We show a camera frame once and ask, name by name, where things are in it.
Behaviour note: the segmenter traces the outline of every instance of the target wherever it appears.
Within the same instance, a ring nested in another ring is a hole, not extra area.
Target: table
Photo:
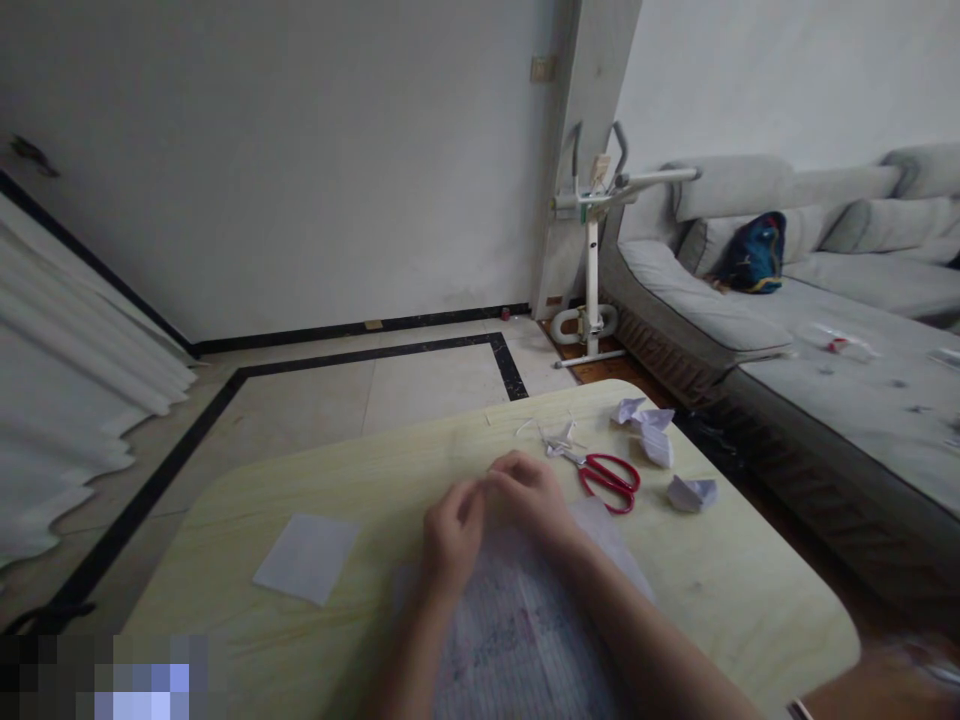
[[[696,447],[671,426],[676,465],[655,468],[610,422],[639,395],[606,380],[234,470],[190,510],[117,644],[209,634],[226,656],[229,717],[348,716],[389,642],[391,576],[418,557],[424,509],[511,448],[542,456],[533,423],[514,435],[528,418],[561,430],[572,415],[576,440],[640,471],[636,507],[616,522],[659,608],[761,710],[852,666],[860,646],[840,601]],[[574,466],[551,462],[567,500],[582,497]],[[674,472],[716,479],[717,504],[675,512],[665,497]],[[323,608],[251,583],[295,512],[363,528]]]

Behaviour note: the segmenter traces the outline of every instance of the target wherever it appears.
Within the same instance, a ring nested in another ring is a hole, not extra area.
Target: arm
[[[494,462],[487,477],[563,569],[638,707],[652,717],[760,717],[580,529],[549,465],[514,451]]]
[[[440,653],[483,539],[479,482],[453,485],[423,518],[423,562],[403,629],[361,717],[428,718]]]

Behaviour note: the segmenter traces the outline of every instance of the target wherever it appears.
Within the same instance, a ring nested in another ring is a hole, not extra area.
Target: scissor handle
[[[588,480],[592,480],[598,485],[603,485],[607,490],[616,493],[624,499],[626,505],[622,508],[615,508],[607,503],[604,503],[604,507],[606,507],[609,512],[613,513],[614,515],[626,515],[628,512],[633,510],[633,493],[627,490],[626,485],[624,485],[622,482],[611,482],[606,475],[601,475],[588,465],[584,465],[582,468],[580,468],[578,476],[580,477],[580,484],[583,485],[583,489],[587,491],[587,495],[593,495],[594,497],[597,495],[593,491],[593,488],[590,487],[590,483],[587,482]]]
[[[618,475],[610,468],[605,467],[603,463],[600,462],[601,460],[606,460],[608,462],[612,462],[614,465],[619,465],[622,467],[626,471],[629,480],[632,480],[633,482],[628,482],[627,479]],[[610,482],[620,484],[623,489],[627,490],[628,492],[635,493],[640,489],[640,473],[637,472],[637,469],[633,465],[628,463],[626,460],[616,457],[615,455],[590,453],[587,455],[587,465],[592,467],[601,475],[604,475]]]

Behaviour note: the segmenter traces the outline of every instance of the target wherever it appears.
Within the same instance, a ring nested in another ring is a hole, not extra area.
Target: electrical outlet
[[[534,55],[530,60],[530,82],[551,83],[557,77],[556,55]]]

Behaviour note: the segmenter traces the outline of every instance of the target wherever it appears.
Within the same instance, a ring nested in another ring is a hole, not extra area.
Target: floor
[[[318,445],[507,402],[511,393],[516,396],[516,387],[507,381],[494,346],[486,342],[443,349],[427,346],[426,351],[418,347],[412,354],[385,357],[390,354],[389,348],[435,341],[449,345],[454,338],[490,333],[502,334],[511,367],[515,365],[522,389],[529,395],[573,387],[578,382],[620,378],[637,385],[662,407],[676,405],[630,357],[578,366],[572,371],[554,369],[558,357],[576,357],[581,348],[554,347],[545,329],[526,316],[508,322],[478,320],[205,356],[209,365],[197,369],[199,380],[189,400],[174,406],[168,416],[145,422],[126,436],[137,462],[127,470],[95,480],[92,486],[97,493],[93,498],[54,523],[61,543],[39,558],[0,571],[0,583],[5,586],[0,594],[0,626],[51,599],[238,368],[361,353],[342,364],[248,378],[94,589],[90,600],[97,603],[96,611],[75,619],[66,634],[110,635],[121,630],[186,511],[213,480],[227,471]],[[608,339],[601,349],[617,347],[615,340]],[[942,704],[944,696],[931,693],[927,684],[917,680],[913,666],[904,664],[903,653],[888,647],[891,636],[914,628],[818,545],[776,498],[763,492],[761,484],[730,479],[831,585],[860,632],[865,649],[861,664],[809,698],[818,720],[947,717],[941,714],[946,707]],[[956,659],[955,648],[948,647],[947,652]],[[868,706],[871,712],[860,715]]]
[[[558,354],[528,316],[204,356],[210,365],[196,370],[189,400],[127,434],[137,462],[93,481],[96,494],[54,523],[60,544],[0,571],[0,627],[53,597],[237,368],[487,333],[502,334],[529,395],[577,384],[569,371],[552,367]],[[120,631],[186,511],[227,471],[508,400],[487,343],[249,378],[96,586],[90,600],[97,609],[66,633]]]

